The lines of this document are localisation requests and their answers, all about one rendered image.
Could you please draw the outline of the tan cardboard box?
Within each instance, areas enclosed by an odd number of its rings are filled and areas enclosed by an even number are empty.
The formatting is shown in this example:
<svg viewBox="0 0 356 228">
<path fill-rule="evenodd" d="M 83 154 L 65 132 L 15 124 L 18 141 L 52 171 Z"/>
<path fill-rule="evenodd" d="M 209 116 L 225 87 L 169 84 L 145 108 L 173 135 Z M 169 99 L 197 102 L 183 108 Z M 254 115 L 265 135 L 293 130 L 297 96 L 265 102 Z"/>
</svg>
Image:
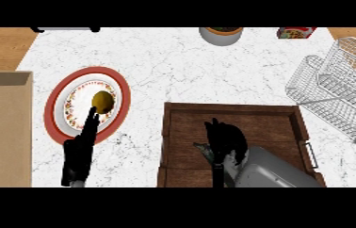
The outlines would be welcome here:
<svg viewBox="0 0 356 228">
<path fill-rule="evenodd" d="M 0 72 L 0 187 L 33 180 L 33 73 Z"/>
</svg>

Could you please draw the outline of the red printed box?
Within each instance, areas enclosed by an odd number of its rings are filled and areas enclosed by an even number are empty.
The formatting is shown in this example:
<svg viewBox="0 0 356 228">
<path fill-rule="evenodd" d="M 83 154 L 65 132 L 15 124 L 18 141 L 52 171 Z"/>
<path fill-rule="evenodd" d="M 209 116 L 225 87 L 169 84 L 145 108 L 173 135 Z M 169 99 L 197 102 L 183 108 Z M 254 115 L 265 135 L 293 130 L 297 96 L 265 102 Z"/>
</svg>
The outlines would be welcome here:
<svg viewBox="0 0 356 228">
<path fill-rule="evenodd" d="M 307 39 L 315 30 L 315 27 L 279 27 L 276 30 L 276 36 L 281 39 Z"/>
</svg>

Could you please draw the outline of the dark eggplant with green stem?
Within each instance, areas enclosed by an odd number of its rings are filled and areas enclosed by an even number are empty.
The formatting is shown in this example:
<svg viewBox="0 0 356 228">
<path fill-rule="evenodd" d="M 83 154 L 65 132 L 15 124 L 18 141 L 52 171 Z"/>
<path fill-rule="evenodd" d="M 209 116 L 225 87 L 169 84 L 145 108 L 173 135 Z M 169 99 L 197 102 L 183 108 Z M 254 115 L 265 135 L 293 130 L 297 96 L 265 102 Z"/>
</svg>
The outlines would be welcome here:
<svg viewBox="0 0 356 228">
<path fill-rule="evenodd" d="M 213 164 L 214 163 L 214 153 L 210 149 L 210 144 L 209 143 L 204 143 L 204 144 L 194 143 L 194 146 L 200 149 L 209 164 Z"/>
</svg>

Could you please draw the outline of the yellow-green round fruit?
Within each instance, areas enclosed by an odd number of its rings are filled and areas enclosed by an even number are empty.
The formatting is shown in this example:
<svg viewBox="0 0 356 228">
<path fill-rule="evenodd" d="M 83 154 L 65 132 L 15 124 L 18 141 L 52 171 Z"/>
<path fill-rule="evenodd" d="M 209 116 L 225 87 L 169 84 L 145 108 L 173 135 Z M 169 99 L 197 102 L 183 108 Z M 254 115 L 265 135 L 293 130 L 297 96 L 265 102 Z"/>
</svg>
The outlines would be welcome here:
<svg viewBox="0 0 356 228">
<path fill-rule="evenodd" d="M 96 112 L 99 114 L 107 114 L 114 108 L 114 97 L 112 95 L 101 90 L 92 99 L 92 105 L 96 107 Z"/>
</svg>

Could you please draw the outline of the grey appliance with black feet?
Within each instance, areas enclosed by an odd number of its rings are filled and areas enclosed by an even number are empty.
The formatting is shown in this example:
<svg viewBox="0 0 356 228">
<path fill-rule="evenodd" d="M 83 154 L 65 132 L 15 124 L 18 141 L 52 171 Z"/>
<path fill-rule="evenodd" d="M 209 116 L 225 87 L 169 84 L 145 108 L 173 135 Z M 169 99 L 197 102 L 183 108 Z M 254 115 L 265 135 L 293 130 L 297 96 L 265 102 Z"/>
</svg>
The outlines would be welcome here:
<svg viewBox="0 0 356 228">
<path fill-rule="evenodd" d="M 101 27 L 30 27 L 36 33 L 45 33 L 46 31 L 61 30 L 89 30 L 93 33 L 101 31 Z"/>
</svg>

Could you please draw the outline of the red oval placemat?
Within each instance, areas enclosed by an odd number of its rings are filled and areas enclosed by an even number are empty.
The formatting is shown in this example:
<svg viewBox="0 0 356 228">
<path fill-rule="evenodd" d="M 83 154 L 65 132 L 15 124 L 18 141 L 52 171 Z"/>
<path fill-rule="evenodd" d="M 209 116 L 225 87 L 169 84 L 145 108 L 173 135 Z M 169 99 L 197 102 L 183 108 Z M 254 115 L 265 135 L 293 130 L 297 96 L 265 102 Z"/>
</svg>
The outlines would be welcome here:
<svg viewBox="0 0 356 228">
<path fill-rule="evenodd" d="M 62 144 L 68 139 L 74 138 L 61 132 L 55 122 L 55 103 L 59 97 L 59 92 L 62 91 L 64 87 L 70 84 L 70 82 L 74 81 L 79 77 L 95 73 L 110 76 L 118 83 L 123 91 L 121 109 L 118 111 L 118 114 L 108 128 L 102 131 L 98 131 L 95 143 L 102 142 L 114 134 L 127 117 L 129 110 L 130 110 L 130 86 L 126 81 L 126 78 L 115 70 L 107 67 L 87 67 L 80 69 L 61 80 L 58 86 L 52 91 L 52 94 L 49 96 L 47 103 L 46 103 L 46 107 L 45 107 L 45 114 L 43 114 L 45 127 L 50 138 L 58 144 Z"/>
</svg>

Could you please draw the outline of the grey plant pot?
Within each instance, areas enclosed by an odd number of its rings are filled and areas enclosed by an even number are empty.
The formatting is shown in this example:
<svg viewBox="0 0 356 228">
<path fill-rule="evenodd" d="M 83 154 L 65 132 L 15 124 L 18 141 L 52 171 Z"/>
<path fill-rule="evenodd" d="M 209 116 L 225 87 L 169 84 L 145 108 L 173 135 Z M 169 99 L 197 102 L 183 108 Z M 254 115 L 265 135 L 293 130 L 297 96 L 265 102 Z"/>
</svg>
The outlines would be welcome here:
<svg viewBox="0 0 356 228">
<path fill-rule="evenodd" d="M 211 27 L 200 28 L 203 39 L 217 46 L 229 46 L 234 44 L 241 39 L 242 31 L 242 27 L 232 27 L 229 31 L 217 30 Z"/>
</svg>

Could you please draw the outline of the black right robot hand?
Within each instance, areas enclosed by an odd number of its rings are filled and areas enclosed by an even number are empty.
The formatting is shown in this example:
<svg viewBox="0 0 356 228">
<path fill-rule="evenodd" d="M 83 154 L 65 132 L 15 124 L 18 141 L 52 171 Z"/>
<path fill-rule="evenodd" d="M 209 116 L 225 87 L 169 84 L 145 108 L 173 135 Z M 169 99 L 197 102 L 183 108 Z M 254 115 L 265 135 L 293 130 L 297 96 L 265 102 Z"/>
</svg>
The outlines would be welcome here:
<svg viewBox="0 0 356 228">
<path fill-rule="evenodd" d="M 241 129 L 213 119 L 204 123 L 211 153 L 213 187 L 235 187 L 238 172 L 248 154 L 248 142 Z"/>
</svg>

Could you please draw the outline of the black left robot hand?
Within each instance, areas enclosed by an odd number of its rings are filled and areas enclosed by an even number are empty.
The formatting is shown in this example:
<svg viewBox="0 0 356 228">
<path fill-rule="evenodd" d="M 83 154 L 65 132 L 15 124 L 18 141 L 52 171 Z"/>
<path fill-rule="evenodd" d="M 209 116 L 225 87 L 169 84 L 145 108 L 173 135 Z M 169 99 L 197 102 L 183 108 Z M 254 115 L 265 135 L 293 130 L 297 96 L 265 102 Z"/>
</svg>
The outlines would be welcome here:
<svg viewBox="0 0 356 228">
<path fill-rule="evenodd" d="M 70 182 L 84 181 L 90 173 L 93 146 L 99 126 L 99 114 L 96 107 L 92 107 L 84 121 L 83 131 L 62 144 L 64 165 L 61 185 L 71 187 Z"/>
</svg>

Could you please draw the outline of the white plate with floral rim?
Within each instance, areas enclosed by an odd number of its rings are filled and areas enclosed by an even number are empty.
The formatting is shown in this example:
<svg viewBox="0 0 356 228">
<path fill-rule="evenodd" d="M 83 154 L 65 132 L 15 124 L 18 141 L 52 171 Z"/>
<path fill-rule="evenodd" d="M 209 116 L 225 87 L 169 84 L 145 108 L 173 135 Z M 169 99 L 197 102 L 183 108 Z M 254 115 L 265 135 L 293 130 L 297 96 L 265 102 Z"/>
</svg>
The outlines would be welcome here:
<svg viewBox="0 0 356 228">
<path fill-rule="evenodd" d="M 102 131 L 111 125 L 121 109 L 123 91 L 115 80 L 104 74 L 95 73 L 79 77 L 64 87 L 55 103 L 55 122 L 61 132 L 76 137 L 83 131 L 83 125 L 92 108 L 92 99 L 99 91 L 112 95 L 114 107 L 108 114 L 99 115 Z"/>
</svg>

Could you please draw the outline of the brown wooden tray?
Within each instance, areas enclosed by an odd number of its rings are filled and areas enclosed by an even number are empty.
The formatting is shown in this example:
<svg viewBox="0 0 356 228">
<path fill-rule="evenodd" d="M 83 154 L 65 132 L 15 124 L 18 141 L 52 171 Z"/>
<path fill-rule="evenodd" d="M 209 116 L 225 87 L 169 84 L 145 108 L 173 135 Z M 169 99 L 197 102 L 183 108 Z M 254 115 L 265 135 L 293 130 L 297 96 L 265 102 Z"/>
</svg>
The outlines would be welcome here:
<svg viewBox="0 0 356 228">
<path fill-rule="evenodd" d="M 259 146 L 306 172 L 325 186 L 312 169 L 305 143 L 309 135 L 297 106 L 180 104 L 164 105 L 163 149 L 157 185 L 211 187 L 211 166 L 194 143 L 209 143 L 204 123 L 217 119 L 240 127 L 248 147 Z"/>
</svg>

